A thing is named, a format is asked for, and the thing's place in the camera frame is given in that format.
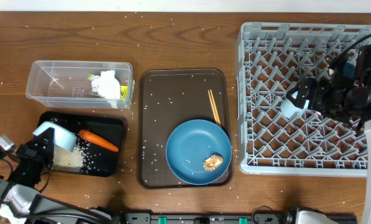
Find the light blue rice bowl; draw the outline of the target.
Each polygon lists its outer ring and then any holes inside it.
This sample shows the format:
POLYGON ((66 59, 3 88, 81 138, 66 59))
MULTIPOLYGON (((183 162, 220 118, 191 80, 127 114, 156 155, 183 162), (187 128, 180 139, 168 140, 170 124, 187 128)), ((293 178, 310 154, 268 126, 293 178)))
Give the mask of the light blue rice bowl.
POLYGON ((54 145, 67 150, 68 152, 73 152, 76 144, 77 137, 71 131, 53 123, 50 121, 44 121, 35 131, 33 131, 34 136, 38 136, 46 131, 48 128, 54 130, 53 142, 54 145))

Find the light blue cup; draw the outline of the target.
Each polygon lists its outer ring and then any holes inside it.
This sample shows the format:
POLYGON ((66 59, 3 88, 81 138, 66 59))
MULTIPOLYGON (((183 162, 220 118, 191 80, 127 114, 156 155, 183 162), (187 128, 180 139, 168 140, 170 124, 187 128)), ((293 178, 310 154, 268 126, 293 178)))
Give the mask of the light blue cup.
POLYGON ((280 105, 280 110, 285 118, 290 119, 293 115, 298 114, 302 116, 308 109, 309 100, 306 100, 303 108, 296 107, 290 100, 285 99, 280 105))

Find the orange carrot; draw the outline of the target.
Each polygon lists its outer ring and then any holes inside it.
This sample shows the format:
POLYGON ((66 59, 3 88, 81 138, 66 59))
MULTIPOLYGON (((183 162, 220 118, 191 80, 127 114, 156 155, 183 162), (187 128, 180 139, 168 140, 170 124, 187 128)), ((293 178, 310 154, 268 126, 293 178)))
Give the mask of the orange carrot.
POLYGON ((79 137, 85 141, 91 142, 93 144, 96 144, 98 146, 101 146, 109 151, 112 152, 118 152, 119 148, 115 146, 113 143, 109 142, 108 140, 102 138, 101 136, 98 136, 95 133, 92 133, 91 131, 81 129, 78 133, 79 137))

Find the yellow snack wrapper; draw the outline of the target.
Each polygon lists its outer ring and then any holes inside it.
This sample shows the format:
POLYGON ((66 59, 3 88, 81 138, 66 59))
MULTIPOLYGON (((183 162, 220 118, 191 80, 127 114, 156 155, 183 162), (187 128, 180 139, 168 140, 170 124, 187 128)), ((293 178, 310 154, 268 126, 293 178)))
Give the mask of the yellow snack wrapper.
POLYGON ((89 74, 91 81, 91 94, 107 99, 122 99, 127 96, 127 86, 123 86, 111 71, 102 72, 100 75, 89 74))

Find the white tissue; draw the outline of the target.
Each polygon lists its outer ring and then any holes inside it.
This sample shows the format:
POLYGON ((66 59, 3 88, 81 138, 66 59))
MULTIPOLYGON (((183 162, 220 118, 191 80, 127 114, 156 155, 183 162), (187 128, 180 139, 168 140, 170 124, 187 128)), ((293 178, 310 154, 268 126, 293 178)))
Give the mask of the white tissue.
POLYGON ((115 78, 115 71, 102 71, 100 75, 89 77, 91 94, 105 98, 111 107, 117 109, 117 101, 121 99, 121 85, 115 78))

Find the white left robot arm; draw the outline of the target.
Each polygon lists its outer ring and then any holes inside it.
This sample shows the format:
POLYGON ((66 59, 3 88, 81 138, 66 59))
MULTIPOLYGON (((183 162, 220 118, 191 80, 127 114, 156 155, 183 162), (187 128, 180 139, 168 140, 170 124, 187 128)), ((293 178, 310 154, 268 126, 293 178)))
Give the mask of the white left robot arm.
POLYGON ((117 219, 97 209, 84 209, 42 195, 35 188, 53 165, 55 129, 47 128, 18 149, 0 136, 0 161, 9 165, 0 175, 0 221, 8 223, 114 223, 117 219))

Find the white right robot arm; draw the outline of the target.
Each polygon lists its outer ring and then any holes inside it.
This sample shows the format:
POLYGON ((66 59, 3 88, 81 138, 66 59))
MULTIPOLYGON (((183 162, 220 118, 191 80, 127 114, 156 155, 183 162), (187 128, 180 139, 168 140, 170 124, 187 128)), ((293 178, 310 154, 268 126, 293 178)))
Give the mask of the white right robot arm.
POLYGON ((368 150, 367 188, 362 223, 371 223, 371 44, 368 34, 332 59, 330 80, 303 78, 287 91, 280 109, 286 118, 306 110, 350 124, 364 131, 368 150))

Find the black waste tray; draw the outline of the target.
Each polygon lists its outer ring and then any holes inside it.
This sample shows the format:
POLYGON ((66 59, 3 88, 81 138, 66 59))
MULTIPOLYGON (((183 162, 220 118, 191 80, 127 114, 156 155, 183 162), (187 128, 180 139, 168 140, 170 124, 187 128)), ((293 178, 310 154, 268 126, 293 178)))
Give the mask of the black waste tray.
POLYGON ((119 153, 85 141, 78 137, 78 133, 85 129, 120 147, 124 133, 124 124, 120 119, 48 111, 41 115, 39 124, 44 121, 53 122, 71 131, 77 136, 76 144, 85 148, 85 162, 80 172, 68 173, 99 177, 109 177, 115 173, 119 153))

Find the grey dishwasher rack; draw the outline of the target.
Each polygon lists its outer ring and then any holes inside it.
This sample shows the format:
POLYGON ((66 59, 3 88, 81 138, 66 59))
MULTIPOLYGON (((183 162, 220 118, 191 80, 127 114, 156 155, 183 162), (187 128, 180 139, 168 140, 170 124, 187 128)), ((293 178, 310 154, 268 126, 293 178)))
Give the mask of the grey dishwasher rack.
POLYGON ((301 78, 330 79, 329 63, 371 25, 246 22, 236 40, 239 169, 245 174, 365 177, 368 152, 357 121, 280 109, 301 78))

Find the white rice pile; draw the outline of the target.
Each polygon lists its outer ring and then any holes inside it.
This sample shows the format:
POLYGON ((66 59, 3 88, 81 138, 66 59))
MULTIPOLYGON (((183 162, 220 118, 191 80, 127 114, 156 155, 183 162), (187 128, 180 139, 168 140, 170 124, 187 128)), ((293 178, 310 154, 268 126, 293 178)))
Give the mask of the white rice pile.
POLYGON ((85 162, 85 148, 76 144, 73 151, 55 146, 52 170, 60 172, 80 172, 85 162))

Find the clear plastic bin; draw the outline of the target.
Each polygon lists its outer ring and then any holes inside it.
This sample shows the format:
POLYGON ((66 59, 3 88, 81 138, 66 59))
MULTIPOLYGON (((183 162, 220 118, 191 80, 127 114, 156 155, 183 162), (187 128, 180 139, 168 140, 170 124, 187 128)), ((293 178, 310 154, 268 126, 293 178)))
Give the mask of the clear plastic bin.
POLYGON ((135 81, 127 62, 38 60, 29 73, 25 95, 52 108, 113 109, 105 98, 91 94, 89 74, 114 70, 115 78, 127 86, 127 96, 117 101, 117 109, 132 105, 135 81))

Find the brown serving tray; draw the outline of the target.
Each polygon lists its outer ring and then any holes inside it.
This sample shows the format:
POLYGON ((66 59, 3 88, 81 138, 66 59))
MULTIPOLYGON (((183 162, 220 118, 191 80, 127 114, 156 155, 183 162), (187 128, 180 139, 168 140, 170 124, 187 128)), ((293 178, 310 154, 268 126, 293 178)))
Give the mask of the brown serving tray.
POLYGON ((220 127, 230 140, 226 79, 222 71, 196 68, 144 73, 139 93, 138 180, 146 189, 222 186, 230 181, 232 162, 217 181, 191 185, 175 176, 166 160, 166 143, 177 126, 194 119, 215 123, 208 90, 213 92, 220 127))

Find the brown food scrap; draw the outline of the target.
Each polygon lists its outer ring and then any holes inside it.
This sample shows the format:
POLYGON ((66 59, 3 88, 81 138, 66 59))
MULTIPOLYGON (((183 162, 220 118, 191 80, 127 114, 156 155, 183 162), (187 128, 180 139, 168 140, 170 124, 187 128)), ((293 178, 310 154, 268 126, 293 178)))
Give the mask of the brown food scrap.
POLYGON ((206 171, 213 172, 223 163, 223 158, 220 155, 213 154, 203 162, 203 168, 206 171))

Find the blue plate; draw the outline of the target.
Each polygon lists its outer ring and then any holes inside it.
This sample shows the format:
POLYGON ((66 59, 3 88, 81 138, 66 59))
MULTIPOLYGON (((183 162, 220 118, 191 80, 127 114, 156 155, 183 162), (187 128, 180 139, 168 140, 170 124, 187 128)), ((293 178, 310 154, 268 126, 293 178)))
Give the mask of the blue plate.
POLYGON ((191 185, 211 184, 229 170, 232 162, 232 145, 225 130, 204 119, 186 121, 177 126, 166 143, 166 160, 170 170, 191 185), (203 164, 211 156, 223 162, 213 171, 203 164))

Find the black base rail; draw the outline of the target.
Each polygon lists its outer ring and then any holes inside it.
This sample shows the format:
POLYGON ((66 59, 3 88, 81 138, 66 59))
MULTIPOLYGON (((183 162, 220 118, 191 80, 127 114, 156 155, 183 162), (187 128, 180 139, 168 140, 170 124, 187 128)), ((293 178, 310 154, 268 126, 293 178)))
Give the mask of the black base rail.
POLYGON ((123 224, 281 224, 294 223, 296 210, 280 213, 265 207, 258 208, 251 214, 157 214, 150 212, 112 213, 102 207, 91 208, 106 217, 112 217, 113 223, 123 224))

